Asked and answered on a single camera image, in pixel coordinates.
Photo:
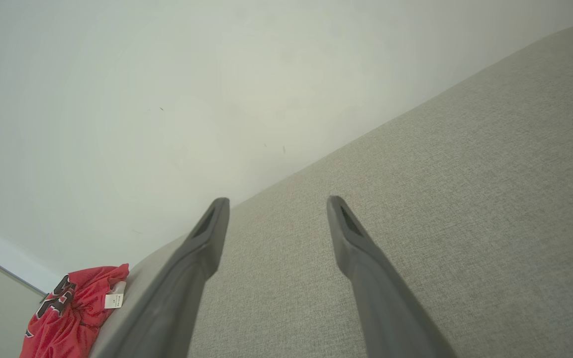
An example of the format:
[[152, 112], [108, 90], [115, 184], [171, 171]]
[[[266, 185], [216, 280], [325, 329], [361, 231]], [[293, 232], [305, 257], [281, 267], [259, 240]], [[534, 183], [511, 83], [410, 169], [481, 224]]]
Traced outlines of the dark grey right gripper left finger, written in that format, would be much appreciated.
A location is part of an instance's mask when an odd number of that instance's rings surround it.
[[207, 281], [217, 272], [230, 202], [216, 198], [116, 333], [114, 358], [186, 358]]

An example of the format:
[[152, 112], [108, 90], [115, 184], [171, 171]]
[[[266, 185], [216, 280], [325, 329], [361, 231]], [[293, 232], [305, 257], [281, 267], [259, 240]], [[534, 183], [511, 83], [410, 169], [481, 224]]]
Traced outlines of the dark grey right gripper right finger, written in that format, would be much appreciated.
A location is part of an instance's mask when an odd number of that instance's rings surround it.
[[455, 352], [340, 196], [327, 200], [336, 263], [352, 284], [370, 358], [454, 358]]

